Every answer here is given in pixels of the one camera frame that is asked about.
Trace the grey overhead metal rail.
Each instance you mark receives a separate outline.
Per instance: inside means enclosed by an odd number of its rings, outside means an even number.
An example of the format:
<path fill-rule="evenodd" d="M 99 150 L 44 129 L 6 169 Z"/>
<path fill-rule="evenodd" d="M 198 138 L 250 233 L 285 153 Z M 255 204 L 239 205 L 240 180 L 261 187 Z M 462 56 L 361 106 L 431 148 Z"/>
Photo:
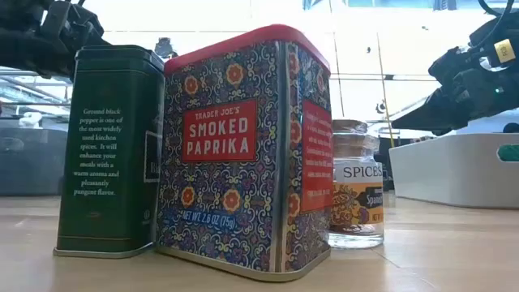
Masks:
<path fill-rule="evenodd" d="M 22 71 L 9 67 L 0 67 L 0 75 L 7 76 L 38 76 L 33 71 Z M 344 80 L 387 80 L 387 81 L 425 81 L 435 82 L 435 79 L 429 75 L 391 75 L 391 74 L 346 74 L 346 73 L 332 73 L 331 79 Z"/>

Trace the white pipe elbow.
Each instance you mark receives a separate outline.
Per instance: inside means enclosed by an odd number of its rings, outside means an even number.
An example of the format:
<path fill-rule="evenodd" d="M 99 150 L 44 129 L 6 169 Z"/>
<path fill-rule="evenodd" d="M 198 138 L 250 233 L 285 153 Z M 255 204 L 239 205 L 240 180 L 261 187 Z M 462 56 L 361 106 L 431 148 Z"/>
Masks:
<path fill-rule="evenodd" d="M 40 112 L 26 112 L 19 119 L 18 125 L 20 128 L 41 129 L 41 120 L 43 115 Z"/>

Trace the white plastic bin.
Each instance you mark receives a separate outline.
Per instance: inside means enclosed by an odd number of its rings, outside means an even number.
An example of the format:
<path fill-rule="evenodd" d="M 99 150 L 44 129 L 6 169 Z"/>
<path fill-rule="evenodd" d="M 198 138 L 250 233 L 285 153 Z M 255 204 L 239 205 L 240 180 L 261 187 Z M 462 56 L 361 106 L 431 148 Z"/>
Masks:
<path fill-rule="evenodd" d="M 398 197 L 466 208 L 519 209 L 519 161 L 498 156 L 519 134 L 446 135 L 391 148 Z"/>

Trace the red-lidded smoked paprika tin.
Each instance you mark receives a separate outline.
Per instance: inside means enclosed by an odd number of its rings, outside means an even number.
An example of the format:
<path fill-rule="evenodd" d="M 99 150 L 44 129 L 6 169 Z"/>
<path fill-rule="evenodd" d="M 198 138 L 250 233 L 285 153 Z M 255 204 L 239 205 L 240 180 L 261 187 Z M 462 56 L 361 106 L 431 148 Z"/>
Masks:
<path fill-rule="evenodd" d="M 283 24 L 165 64 L 159 252 L 272 282 L 329 257 L 329 76 Z"/>

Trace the dark green pepper tin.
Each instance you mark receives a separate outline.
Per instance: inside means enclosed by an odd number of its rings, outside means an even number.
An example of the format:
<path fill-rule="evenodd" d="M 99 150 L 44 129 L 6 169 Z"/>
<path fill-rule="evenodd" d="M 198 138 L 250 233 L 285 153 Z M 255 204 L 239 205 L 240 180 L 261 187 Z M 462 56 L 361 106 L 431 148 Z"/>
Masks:
<path fill-rule="evenodd" d="M 76 54 L 56 256 L 120 259 L 152 246 L 163 70 L 137 45 Z"/>

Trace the cork-lidded glass spice jar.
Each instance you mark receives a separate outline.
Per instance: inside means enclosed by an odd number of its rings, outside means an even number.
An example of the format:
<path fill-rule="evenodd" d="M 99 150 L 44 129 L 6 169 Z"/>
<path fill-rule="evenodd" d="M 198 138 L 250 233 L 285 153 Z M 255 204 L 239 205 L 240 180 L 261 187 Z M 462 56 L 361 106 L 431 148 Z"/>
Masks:
<path fill-rule="evenodd" d="M 364 249 L 384 242 L 382 165 L 375 160 L 378 138 L 367 124 L 332 121 L 333 196 L 328 244 L 336 249 Z"/>

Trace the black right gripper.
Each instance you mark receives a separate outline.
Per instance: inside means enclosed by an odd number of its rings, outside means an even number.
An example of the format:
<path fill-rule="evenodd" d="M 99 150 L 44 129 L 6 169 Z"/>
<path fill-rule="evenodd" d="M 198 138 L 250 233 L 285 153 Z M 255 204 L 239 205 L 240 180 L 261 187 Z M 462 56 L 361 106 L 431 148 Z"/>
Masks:
<path fill-rule="evenodd" d="M 392 121 L 393 128 L 440 136 L 468 121 L 519 108 L 519 58 L 501 63 L 495 52 L 454 47 L 428 73 L 440 87 L 421 106 Z"/>

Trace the dark grey plastic bin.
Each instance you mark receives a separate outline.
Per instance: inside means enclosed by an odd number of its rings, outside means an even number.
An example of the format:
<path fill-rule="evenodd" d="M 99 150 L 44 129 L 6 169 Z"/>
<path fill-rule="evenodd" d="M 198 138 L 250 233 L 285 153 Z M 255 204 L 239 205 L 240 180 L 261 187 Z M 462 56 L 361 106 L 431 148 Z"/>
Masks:
<path fill-rule="evenodd" d="M 0 196 L 59 195 L 67 132 L 0 128 Z"/>

